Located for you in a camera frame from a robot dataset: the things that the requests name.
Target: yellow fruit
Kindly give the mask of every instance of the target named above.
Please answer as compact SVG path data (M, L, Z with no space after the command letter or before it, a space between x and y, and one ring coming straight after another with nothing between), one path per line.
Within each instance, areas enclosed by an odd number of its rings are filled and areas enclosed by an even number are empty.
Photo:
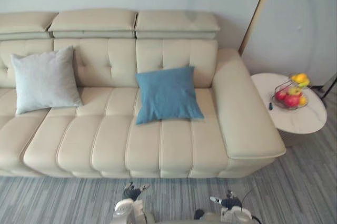
M306 79L304 82L299 83L299 87L303 88L305 86L307 86L310 83L309 79Z
M303 83L307 79L308 79L308 76L305 73L301 73L301 74L296 75L293 81L295 81L296 83Z
M289 95L300 95L301 94L301 88L298 87L290 87L288 90Z
M308 101L306 100L305 96L300 97L300 105L305 105Z

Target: sofa armrest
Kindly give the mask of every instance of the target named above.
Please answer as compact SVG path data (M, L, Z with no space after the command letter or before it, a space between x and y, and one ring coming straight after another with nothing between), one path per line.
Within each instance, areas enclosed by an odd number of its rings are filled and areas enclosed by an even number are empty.
M230 158L275 158L285 154L283 141L236 50L218 51L212 89Z

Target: blue pillow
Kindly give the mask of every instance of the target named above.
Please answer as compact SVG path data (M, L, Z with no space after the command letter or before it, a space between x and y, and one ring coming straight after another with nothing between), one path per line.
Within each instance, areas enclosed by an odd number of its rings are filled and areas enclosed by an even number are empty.
M194 67L136 74L142 107L136 124L162 119L203 119L193 85Z

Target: apple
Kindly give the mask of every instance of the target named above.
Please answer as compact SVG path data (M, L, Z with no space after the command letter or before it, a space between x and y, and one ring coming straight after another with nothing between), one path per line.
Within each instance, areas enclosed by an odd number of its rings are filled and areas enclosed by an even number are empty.
M300 103L300 96L299 95L287 95L285 96L283 102L288 107L298 106Z
M277 100L284 100L285 96L286 96L286 92L283 91L283 90L277 91L275 93L275 97L276 97Z

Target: wire basket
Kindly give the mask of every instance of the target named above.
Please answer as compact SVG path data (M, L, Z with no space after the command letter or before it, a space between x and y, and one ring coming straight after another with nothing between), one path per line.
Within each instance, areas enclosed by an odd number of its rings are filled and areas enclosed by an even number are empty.
M284 102L284 99L278 99L276 98L276 93L279 92L279 91L284 91L285 93L287 93L288 95L288 90L292 87L296 87L300 90L300 93L298 95L294 95L294 96L298 96L298 98L300 99L302 96L305 97L306 99L306 103L305 104L298 104L298 105L293 105L293 106L289 106L287 105L285 102ZM274 91L274 95L272 96L272 102L277 105L278 107L280 108L283 108L283 109L286 109L286 110L296 110L296 109L299 109L299 108L302 108L302 107L305 107L308 102L309 102L309 99L308 99L308 96L305 95L303 92L302 92L302 89L304 89L306 87L299 87L299 85L292 81L291 78L289 78L288 81L278 85L276 88L275 88L275 91Z

